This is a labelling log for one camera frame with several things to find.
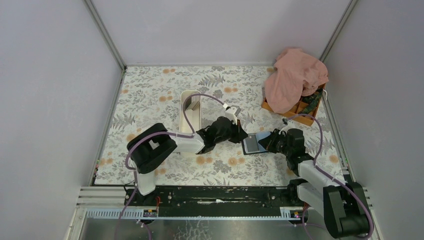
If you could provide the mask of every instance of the metal frame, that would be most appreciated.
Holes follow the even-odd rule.
[[[88,12],[90,13],[94,24],[97,26],[98,30],[100,31],[101,36],[103,37],[104,43],[106,43],[107,47],[109,48],[110,52],[113,55],[113,58],[115,59],[116,63],[120,67],[121,70],[125,70],[127,66],[125,65],[124,60],[122,59],[117,47],[114,44],[114,41],[112,41],[111,36],[109,35],[108,30],[105,27],[105,24],[103,23],[102,19],[100,18],[99,12],[97,12],[96,7],[94,6],[92,0],[82,0],[87,7]]]
[[[336,39],[338,38],[341,30],[343,29],[347,19],[349,18],[349,16],[351,15],[353,9],[355,8],[355,6],[357,5],[359,0],[351,0],[346,8],[346,10],[344,11],[337,27],[335,28],[330,40],[328,41],[321,57],[320,60],[322,62],[325,62]],[[108,120],[106,123],[106,126],[104,128],[103,131],[103,135],[102,135],[102,140],[99,146],[99,149],[97,151],[97,156],[96,156],[96,160],[98,160],[102,154],[104,145],[105,145],[105,141],[107,138],[107,134],[109,132],[110,129],[110,125],[112,124],[112,119],[113,119],[113,114],[115,112],[115,108],[118,102],[118,97],[120,94],[120,90],[122,87],[122,83],[123,83],[123,79],[125,77],[125,73],[126,73],[126,69],[127,66],[125,65],[125,62],[123,61],[121,55],[119,54],[114,42],[112,41],[112,38],[110,37],[102,19],[99,16],[98,11],[96,10],[96,7],[94,6],[93,2],[91,0],[83,0],[85,6],[87,7],[87,10],[89,11],[90,15],[92,16],[92,19],[94,21],[94,23],[96,24],[98,30],[100,31],[106,45],[108,46],[110,52],[112,53],[116,63],[119,65],[119,67],[122,69],[122,74],[121,74],[121,79],[119,81],[119,84],[116,87],[115,90],[115,94],[113,97],[113,104],[110,108],[109,111],[109,116],[108,116]],[[342,171],[343,171],[343,175],[346,177],[348,176],[348,178],[351,178],[353,181],[355,180],[355,176],[353,174],[352,169],[350,169],[347,165],[347,162],[345,162],[346,159],[348,159],[347,157],[347,153],[345,151],[345,144],[343,142],[343,139],[340,135],[340,129],[338,127],[337,124],[337,120],[336,117],[333,114],[332,111],[332,105],[330,100],[323,100],[323,104],[325,107],[325,110],[327,112],[327,116],[329,118],[330,121],[330,125],[331,125],[331,131],[332,134],[334,136],[334,140],[335,140],[335,145],[336,145],[336,149],[338,151],[338,154],[341,158],[340,164],[342,166]],[[92,175],[90,175],[90,182],[92,180],[92,177],[94,175],[94,170],[96,167],[96,163],[97,161],[94,163],[93,166],[93,171],[92,171]],[[365,196],[367,198],[368,201],[368,206],[369,209],[371,211],[371,214],[374,215],[374,207],[373,207],[373,203],[372,200],[369,197],[369,192],[366,188],[364,188],[364,193]],[[78,240],[81,236],[81,232],[83,230],[84,227],[84,222],[85,219],[88,217],[87,213],[89,211],[95,211],[95,210],[111,210],[112,212],[116,212],[117,210],[121,210],[124,202],[125,202],[125,195],[126,195],[126,191],[124,190],[123,187],[121,186],[83,186],[81,187],[80,193],[79,193],[79,198],[77,200],[77,206],[75,208],[74,211],[74,215],[72,217],[72,220],[70,222],[68,231],[65,235],[65,240]],[[128,209],[129,210],[143,210],[143,209],[151,209],[151,206],[129,206]],[[284,215],[284,211],[285,208],[283,208],[281,210],[281,214],[282,216]],[[188,220],[208,220],[209,218],[207,217],[187,217],[186,219]],[[214,220],[234,220],[234,219],[239,219],[239,220],[267,220],[267,218],[263,218],[263,217],[214,217]],[[378,239],[378,240],[382,240],[383,238],[379,235],[380,232],[380,227],[377,223],[377,221],[374,219],[374,223],[375,223],[375,232],[373,235],[372,239]]]
[[[169,67],[169,64],[128,64],[127,67]],[[246,66],[255,66],[255,67],[269,67],[270,63],[189,63],[189,64],[172,64],[173,67],[246,67]]]

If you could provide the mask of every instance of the gray leaf pattern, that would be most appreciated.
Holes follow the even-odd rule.
[[[95,184],[121,185],[133,180],[125,168],[127,144],[156,123],[177,131],[180,122],[180,95],[199,90],[241,108],[238,118],[247,133],[281,128],[282,117],[261,108],[266,66],[130,66],[122,83],[104,150],[98,160]],[[201,126],[211,125],[224,115],[212,99],[202,97]],[[323,128],[323,147],[318,164],[343,179],[330,122],[323,107],[317,119]],[[305,135],[305,145],[315,155],[320,144],[316,124],[312,127],[290,122]],[[286,186],[296,176],[288,170],[284,155],[261,153],[243,155],[241,144],[222,142],[207,154],[183,157],[172,153],[155,171],[157,185]]]

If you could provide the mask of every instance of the pink towel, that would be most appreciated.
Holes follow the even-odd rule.
[[[265,97],[272,111],[283,114],[301,98],[329,81],[324,63],[300,48],[286,48],[276,59],[274,72],[265,81]]]

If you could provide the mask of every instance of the robotic arm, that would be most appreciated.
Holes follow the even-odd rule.
[[[173,152],[205,154],[215,145],[224,141],[240,143],[248,134],[242,129],[237,115],[240,109],[224,105],[225,116],[220,116],[210,126],[196,131],[193,135],[182,132],[170,132],[162,123],[156,123],[138,135],[126,146],[130,151],[139,144],[131,154],[136,166],[138,191],[142,195],[153,192],[156,188],[154,170]]]
[[[306,153],[303,131],[292,128],[286,131],[274,129],[270,136],[259,140],[270,153],[285,155],[287,166],[300,179],[287,186],[293,202],[302,201],[324,217],[325,226],[333,238],[357,236],[369,232],[369,222],[359,202],[333,179],[318,171],[313,157]],[[366,206],[362,186],[357,182],[345,184]]]

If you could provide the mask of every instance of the white wall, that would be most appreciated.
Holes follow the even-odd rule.
[[[319,58],[349,0],[93,0],[126,64],[271,64]]]
[[[0,1],[0,239],[64,237],[119,80],[83,1]]]
[[[385,239],[422,239],[424,1],[360,1],[327,85],[358,182]]]

